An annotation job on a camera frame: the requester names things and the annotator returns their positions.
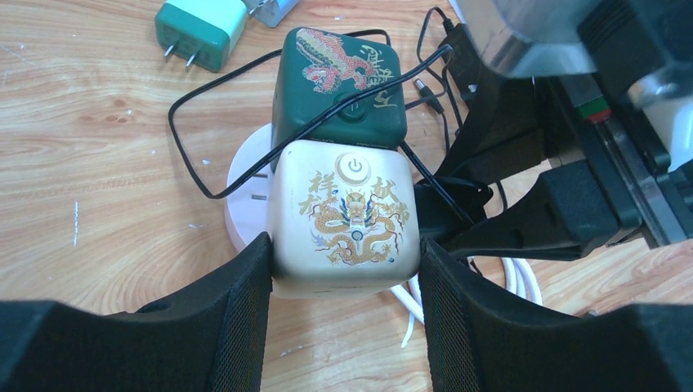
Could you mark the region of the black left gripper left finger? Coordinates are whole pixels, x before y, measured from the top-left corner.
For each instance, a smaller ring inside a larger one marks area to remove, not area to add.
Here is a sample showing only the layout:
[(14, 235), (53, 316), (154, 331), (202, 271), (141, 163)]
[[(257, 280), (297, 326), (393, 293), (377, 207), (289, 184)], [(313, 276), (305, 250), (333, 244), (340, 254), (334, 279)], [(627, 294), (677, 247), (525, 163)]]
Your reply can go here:
[(1, 304), (4, 391), (258, 391), (272, 290), (268, 234), (139, 310)]

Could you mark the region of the green plug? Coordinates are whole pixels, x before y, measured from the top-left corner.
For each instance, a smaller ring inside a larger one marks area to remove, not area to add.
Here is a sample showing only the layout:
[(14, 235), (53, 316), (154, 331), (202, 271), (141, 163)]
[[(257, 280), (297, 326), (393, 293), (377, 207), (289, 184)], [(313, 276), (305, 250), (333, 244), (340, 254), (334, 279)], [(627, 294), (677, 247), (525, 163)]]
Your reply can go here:
[(237, 0), (169, 0), (154, 17), (158, 44), (168, 61), (178, 56), (186, 68), (219, 73), (244, 31), (248, 7)]

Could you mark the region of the blue plug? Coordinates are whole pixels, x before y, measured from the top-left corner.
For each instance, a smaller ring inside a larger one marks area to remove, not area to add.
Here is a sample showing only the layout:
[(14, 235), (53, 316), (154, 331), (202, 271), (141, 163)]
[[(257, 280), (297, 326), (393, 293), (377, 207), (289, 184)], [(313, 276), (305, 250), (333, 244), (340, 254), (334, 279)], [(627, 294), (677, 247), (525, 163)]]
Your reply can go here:
[(243, 0), (250, 18), (275, 28), (299, 3), (299, 0)]

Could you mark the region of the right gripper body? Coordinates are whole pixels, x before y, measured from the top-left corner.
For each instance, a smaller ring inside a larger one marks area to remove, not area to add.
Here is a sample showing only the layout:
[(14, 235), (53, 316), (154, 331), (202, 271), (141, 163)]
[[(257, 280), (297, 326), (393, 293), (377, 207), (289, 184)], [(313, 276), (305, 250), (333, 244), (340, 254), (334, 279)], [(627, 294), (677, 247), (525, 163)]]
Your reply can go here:
[(617, 225), (598, 246), (691, 239), (692, 166), (668, 171), (670, 156), (644, 113), (610, 102), (590, 75), (541, 78), (536, 91), (551, 166), (584, 162), (599, 186), (587, 198), (607, 204)]

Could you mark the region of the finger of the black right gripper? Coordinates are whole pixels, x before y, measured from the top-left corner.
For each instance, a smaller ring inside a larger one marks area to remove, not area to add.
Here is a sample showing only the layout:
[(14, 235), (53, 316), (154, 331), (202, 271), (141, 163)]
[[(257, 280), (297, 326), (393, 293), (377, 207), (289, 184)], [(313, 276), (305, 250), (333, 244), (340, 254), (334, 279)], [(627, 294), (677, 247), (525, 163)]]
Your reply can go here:
[(462, 130), (436, 174), (490, 185), (546, 158), (532, 81), (505, 78), (482, 65)]
[(628, 193), (611, 200), (585, 160), (541, 173), (505, 212), (444, 242), (461, 256), (575, 261), (627, 238), (642, 224)]

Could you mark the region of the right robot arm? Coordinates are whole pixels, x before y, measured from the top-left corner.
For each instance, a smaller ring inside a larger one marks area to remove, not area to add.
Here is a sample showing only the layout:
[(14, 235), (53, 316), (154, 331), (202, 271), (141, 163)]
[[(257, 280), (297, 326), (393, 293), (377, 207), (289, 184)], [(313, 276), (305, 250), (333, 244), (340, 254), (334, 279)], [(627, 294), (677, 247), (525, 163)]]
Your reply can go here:
[(488, 217), (439, 215), (451, 253), (573, 261), (692, 237), (692, 4), (461, 1), (446, 63), (468, 107), (438, 168), (492, 185), (549, 163)]

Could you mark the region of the beige wooden cube socket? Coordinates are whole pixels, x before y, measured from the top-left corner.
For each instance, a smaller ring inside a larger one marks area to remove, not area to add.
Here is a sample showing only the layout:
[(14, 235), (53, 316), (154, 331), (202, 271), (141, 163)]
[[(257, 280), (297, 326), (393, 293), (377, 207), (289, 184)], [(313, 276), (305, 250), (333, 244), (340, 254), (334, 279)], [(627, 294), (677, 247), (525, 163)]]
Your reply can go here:
[(268, 203), (277, 297), (369, 296), (418, 272), (413, 177), (396, 151), (294, 141)]

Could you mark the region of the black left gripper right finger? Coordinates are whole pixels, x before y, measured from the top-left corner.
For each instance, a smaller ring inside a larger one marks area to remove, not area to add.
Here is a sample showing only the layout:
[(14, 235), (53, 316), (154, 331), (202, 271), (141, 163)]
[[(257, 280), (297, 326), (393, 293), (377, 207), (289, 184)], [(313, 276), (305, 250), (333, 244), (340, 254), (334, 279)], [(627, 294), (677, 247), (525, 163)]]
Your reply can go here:
[(513, 295), (421, 242), (419, 282), (436, 391), (689, 391), (690, 305), (631, 304), (593, 318)]

